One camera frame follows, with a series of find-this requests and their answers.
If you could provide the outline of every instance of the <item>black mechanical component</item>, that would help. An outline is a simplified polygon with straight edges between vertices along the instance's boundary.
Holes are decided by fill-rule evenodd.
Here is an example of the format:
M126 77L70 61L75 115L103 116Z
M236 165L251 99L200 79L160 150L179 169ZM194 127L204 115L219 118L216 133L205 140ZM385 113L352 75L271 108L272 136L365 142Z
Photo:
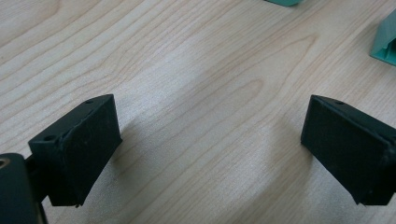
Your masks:
M25 161L0 155L0 220L47 223L47 195L54 206L82 205L121 141L110 94L82 103L30 140L33 154Z
M343 102L312 95L301 141L356 203L389 203L396 190L395 129Z

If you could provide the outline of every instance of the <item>screw hole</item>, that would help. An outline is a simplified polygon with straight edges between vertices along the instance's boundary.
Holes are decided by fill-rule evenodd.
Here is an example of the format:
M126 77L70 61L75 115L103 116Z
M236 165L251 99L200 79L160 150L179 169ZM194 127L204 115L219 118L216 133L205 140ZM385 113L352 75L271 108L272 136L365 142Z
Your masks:
M9 164L9 159L8 158L1 158L0 159L0 169L3 167L6 167Z
M55 135L48 135L48 136L46 136L46 137L44 138L44 141L51 141L51 140L53 140L53 139L55 139L55 138L56 138Z

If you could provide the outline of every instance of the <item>wood grain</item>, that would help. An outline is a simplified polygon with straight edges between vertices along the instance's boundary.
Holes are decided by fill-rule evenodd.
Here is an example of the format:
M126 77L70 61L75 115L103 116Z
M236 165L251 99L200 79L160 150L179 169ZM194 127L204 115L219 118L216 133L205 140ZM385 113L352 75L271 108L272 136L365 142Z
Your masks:
M311 94L396 126L396 69L368 55L395 3L0 1L0 152L111 92L124 142L49 223L394 223L300 134Z

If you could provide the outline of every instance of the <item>light wood surface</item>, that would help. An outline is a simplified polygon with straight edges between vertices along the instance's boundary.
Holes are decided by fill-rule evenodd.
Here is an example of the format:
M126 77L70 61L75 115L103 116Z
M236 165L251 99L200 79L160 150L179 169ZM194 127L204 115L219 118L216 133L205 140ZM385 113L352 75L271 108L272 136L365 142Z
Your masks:
M114 93L122 145L49 223L396 223L300 145L311 94L396 127L396 68L369 57L395 0L0 1L0 152Z

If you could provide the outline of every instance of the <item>green plastic part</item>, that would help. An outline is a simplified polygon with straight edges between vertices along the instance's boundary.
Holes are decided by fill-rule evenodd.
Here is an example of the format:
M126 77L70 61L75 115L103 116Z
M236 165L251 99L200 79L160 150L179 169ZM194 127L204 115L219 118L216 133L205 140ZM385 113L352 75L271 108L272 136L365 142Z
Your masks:
M396 65L396 9L378 26L370 55L385 63Z
M266 1L281 5L282 7L291 7L293 5L296 5L297 3L300 3L303 0L266 0Z

